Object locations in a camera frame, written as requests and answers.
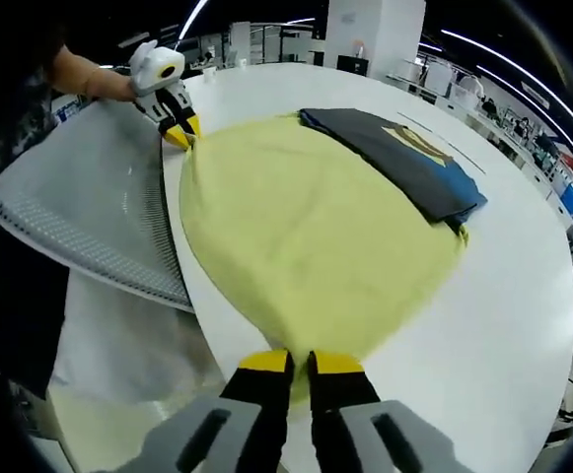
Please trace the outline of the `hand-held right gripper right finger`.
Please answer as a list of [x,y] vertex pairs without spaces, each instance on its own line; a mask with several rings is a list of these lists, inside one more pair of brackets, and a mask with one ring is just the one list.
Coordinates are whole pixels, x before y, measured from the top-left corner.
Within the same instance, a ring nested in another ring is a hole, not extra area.
[[453,442],[402,403],[383,400],[359,361],[312,351],[312,444],[322,472],[457,472]]

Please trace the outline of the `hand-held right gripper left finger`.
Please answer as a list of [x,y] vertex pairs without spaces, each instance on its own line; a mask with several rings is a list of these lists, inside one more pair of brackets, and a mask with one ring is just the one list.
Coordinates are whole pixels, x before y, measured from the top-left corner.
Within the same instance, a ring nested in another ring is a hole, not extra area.
[[146,437],[140,470],[276,471],[294,370],[285,349],[243,358],[218,396],[194,399]]

